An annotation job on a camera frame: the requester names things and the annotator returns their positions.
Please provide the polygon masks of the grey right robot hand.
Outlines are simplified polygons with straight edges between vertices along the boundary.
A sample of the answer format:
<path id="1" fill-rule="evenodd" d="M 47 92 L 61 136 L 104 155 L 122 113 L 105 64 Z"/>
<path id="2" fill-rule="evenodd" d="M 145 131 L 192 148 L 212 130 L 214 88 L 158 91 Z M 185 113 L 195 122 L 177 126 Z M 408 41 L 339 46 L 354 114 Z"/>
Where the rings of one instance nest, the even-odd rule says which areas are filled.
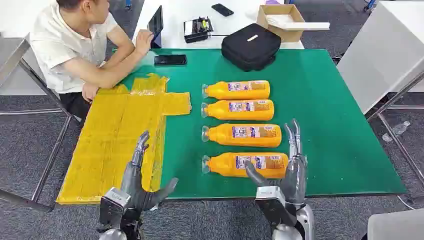
<path id="1" fill-rule="evenodd" d="M 284 124 L 289 143 L 289 155 L 285 176 L 283 178 L 266 179 L 256 171 L 251 161 L 246 160 L 244 165 L 246 174 L 258 187 L 280 187 L 287 202 L 300 205 L 305 202 L 308 161 L 306 156 L 303 155 L 301 128 L 299 123 L 294 118 L 292 124 L 295 127 L 294 131 L 287 123 Z"/>

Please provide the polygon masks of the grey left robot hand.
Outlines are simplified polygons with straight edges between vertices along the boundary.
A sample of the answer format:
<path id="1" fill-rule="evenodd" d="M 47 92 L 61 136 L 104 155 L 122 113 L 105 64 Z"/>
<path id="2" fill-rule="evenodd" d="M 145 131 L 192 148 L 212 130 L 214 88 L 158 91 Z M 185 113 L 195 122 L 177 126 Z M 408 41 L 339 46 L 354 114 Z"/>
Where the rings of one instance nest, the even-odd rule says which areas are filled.
<path id="1" fill-rule="evenodd" d="M 138 138 L 131 160 L 127 163 L 120 189 L 130 195 L 130 206 L 138 211 L 148 211 L 165 200 L 176 188 L 179 179 L 173 177 L 169 183 L 157 191 L 147 191 L 142 187 L 142 164 L 146 150 L 149 132 L 144 131 Z"/>

